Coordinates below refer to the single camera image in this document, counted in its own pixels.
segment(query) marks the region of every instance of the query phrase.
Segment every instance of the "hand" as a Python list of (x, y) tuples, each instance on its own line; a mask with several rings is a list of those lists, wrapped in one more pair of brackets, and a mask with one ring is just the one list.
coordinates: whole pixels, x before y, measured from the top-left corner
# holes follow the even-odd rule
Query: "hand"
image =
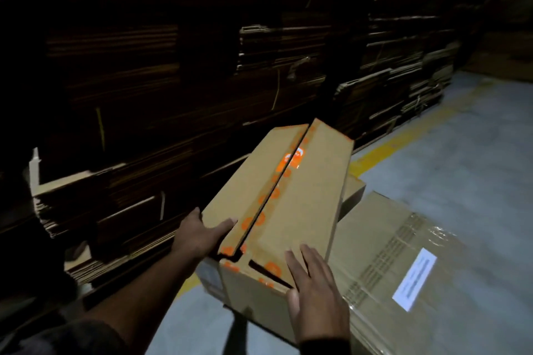
[(300, 246), (309, 274), (292, 251), (285, 259), (297, 289), (287, 292), (296, 341), (318, 338), (350, 339), (350, 310), (335, 284), (330, 267), (314, 248)]
[(236, 219), (226, 219), (214, 228), (206, 228), (200, 220), (200, 208), (195, 208), (176, 230), (172, 252), (184, 250), (200, 261), (215, 249), (236, 222)]

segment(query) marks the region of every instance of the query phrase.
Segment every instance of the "forearm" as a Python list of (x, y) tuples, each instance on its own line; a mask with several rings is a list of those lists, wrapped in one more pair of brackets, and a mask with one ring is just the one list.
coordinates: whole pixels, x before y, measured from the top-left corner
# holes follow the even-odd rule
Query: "forearm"
[(129, 285), (91, 309), (85, 317), (110, 325), (133, 355), (143, 354), (198, 260), (186, 250), (171, 251)]

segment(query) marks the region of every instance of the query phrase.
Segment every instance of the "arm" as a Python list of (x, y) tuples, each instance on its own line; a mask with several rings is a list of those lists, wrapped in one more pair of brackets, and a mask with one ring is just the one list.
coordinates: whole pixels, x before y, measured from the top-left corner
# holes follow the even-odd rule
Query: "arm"
[(337, 289), (330, 266), (306, 244), (300, 246), (308, 271), (292, 251), (285, 257), (296, 282), (287, 292), (290, 321), (303, 355), (350, 353), (350, 310)]
[(236, 222), (227, 219), (208, 229), (199, 216), (196, 208), (182, 221), (170, 254), (85, 315), (112, 327), (132, 355), (146, 351), (183, 282)]

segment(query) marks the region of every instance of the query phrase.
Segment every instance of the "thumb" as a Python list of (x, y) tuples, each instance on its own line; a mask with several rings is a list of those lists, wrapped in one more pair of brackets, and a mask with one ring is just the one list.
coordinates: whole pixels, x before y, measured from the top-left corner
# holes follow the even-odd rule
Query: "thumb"
[(237, 220), (233, 217), (230, 217), (212, 228), (211, 233), (213, 234), (215, 241), (220, 240), (224, 235), (226, 235), (236, 223)]
[(290, 323), (293, 326), (294, 335), (297, 333), (298, 316), (300, 315), (300, 294), (296, 288), (287, 292), (287, 304), (289, 307)]

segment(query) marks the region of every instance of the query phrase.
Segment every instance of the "person's left hand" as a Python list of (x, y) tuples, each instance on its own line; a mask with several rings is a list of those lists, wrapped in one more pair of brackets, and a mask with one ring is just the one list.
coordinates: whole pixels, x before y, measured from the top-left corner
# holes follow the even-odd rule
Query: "person's left hand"
[(200, 261), (215, 249), (235, 223), (236, 219), (226, 219), (214, 228), (206, 228), (200, 220), (200, 208), (195, 208), (181, 221), (179, 229), (176, 230), (172, 252), (184, 250)]

